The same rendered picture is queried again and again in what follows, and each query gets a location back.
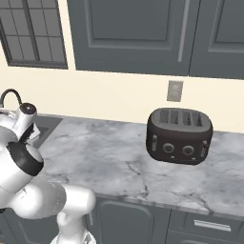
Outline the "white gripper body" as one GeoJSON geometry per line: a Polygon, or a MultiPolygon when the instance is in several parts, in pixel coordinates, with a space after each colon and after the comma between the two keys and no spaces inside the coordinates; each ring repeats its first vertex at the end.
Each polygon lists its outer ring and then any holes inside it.
{"type": "Polygon", "coordinates": [[[40,135],[40,130],[36,125],[33,125],[32,133],[30,134],[29,140],[34,140],[40,135]]]}

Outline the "dark grey sink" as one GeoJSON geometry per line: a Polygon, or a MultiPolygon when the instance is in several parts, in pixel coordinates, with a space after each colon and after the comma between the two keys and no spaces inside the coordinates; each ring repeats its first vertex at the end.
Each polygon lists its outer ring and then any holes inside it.
{"type": "Polygon", "coordinates": [[[36,148],[39,148],[44,141],[51,135],[55,128],[60,124],[62,118],[41,116],[35,117],[35,124],[40,131],[39,139],[33,143],[36,148]]]}

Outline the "grey sink cupboard door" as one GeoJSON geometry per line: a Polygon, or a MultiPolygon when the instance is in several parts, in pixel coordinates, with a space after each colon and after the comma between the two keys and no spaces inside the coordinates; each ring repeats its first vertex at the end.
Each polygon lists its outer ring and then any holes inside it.
{"type": "Polygon", "coordinates": [[[56,216],[25,219],[12,209],[4,210],[0,216],[9,224],[18,244],[51,244],[58,235],[56,216]]]}

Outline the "black curved tap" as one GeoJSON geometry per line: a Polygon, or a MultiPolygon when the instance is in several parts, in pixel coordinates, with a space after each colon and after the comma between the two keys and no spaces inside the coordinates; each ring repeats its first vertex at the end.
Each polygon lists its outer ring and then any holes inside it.
{"type": "Polygon", "coordinates": [[[5,101],[5,97],[8,93],[13,93],[18,101],[18,105],[22,105],[22,99],[21,96],[19,94],[19,92],[15,89],[6,89],[5,91],[2,92],[2,94],[0,95],[0,108],[4,108],[4,101],[5,101]]]}

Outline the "dark framed window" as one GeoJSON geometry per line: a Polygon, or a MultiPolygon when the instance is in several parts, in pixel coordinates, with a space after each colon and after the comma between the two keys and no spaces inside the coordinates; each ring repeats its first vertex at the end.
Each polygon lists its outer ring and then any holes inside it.
{"type": "Polygon", "coordinates": [[[57,0],[0,0],[0,42],[10,67],[68,68],[57,0]]]}

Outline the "grey base cupboard door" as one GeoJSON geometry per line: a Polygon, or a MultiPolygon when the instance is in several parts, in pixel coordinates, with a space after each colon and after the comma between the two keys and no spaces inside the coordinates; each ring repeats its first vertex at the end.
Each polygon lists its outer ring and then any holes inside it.
{"type": "Polygon", "coordinates": [[[97,244],[165,244],[170,213],[99,197],[94,213],[97,244]]]}

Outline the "black four-slot toaster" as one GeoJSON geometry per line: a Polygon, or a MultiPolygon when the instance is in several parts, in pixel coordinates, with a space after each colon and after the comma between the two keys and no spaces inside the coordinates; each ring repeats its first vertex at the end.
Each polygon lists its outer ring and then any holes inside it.
{"type": "Polygon", "coordinates": [[[208,155],[213,131],[211,119],[203,112],[159,108],[148,118],[146,149],[157,161],[198,165],[208,155]]]}

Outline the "grey drawer front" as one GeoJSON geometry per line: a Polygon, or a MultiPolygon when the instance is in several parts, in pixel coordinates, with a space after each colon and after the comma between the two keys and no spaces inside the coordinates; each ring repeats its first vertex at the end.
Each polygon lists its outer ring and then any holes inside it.
{"type": "Polygon", "coordinates": [[[172,210],[170,231],[244,244],[244,221],[172,210]]]}

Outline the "wide grey wall cupboard door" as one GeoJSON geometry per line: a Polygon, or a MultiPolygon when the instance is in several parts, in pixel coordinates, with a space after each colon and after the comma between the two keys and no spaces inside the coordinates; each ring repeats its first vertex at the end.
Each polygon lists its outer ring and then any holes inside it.
{"type": "Polygon", "coordinates": [[[189,74],[200,0],[190,3],[180,63],[185,0],[67,0],[67,4],[79,71],[189,74]]]}

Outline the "grey wall socket plate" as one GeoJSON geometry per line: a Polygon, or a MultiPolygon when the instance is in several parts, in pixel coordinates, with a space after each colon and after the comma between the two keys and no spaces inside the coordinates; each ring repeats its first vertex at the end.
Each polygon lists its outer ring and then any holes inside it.
{"type": "Polygon", "coordinates": [[[171,102],[180,102],[183,90],[182,81],[170,81],[168,85],[167,100],[171,102]]]}

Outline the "narrow grey wall cupboard door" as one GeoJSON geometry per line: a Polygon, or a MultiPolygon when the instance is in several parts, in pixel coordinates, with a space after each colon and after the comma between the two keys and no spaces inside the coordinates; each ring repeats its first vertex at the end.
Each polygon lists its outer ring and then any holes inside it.
{"type": "Polygon", "coordinates": [[[244,0],[201,0],[190,76],[244,79],[244,0]]]}

